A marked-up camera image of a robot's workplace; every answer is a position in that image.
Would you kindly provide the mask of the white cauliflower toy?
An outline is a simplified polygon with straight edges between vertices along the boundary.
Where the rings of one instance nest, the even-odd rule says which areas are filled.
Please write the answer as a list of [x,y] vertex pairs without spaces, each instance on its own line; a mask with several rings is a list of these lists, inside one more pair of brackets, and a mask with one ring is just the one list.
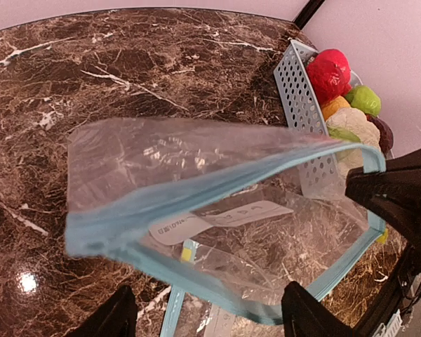
[[[380,131],[366,115],[353,107],[340,108],[326,121],[330,137],[380,149]],[[363,166],[361,150],[344,150],[336,154],[338,170],[346,178],[349,170]]]

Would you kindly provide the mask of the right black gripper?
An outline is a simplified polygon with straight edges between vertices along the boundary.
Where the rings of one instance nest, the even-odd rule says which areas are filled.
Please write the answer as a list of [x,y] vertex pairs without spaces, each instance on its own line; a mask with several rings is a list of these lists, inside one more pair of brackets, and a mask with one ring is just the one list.
[[421,265],[421,149],[387,160],[384,172],[350,170],[345,195],[399,232]]

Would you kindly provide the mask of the dark red pomegranate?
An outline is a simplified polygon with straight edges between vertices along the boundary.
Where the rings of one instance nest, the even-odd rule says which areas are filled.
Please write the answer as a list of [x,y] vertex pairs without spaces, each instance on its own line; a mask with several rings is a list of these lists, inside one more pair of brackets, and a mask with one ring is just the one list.
[[394,134],[388,124],[379,117],[367,114],[367,120],[373,123],[380,132],[379,145],[383,154],[389,154],[394,146]]

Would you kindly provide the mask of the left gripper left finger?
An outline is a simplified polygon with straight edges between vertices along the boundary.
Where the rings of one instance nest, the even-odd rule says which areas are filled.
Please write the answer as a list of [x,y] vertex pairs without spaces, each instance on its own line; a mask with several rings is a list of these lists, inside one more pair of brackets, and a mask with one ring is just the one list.
[[132,288],[120,286],[80,326],[66,334],[69,337],[119,337],[136,335],[138,306]]

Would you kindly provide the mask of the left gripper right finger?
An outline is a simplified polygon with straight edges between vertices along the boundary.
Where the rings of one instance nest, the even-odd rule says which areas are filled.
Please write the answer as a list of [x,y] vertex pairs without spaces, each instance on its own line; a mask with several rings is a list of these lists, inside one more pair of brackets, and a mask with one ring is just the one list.
[[354,336],[343,324],[298,282],[289,283],[281,299],[285,337]]

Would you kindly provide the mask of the green apple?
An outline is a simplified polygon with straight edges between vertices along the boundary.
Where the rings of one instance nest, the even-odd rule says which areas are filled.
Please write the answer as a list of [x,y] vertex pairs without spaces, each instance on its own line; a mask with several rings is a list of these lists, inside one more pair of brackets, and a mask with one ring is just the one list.
[[364,85],[352,88],[345,95],[345,99],[351,107],[374,117],[377,117],[382,109],[380,97],[371,88]]

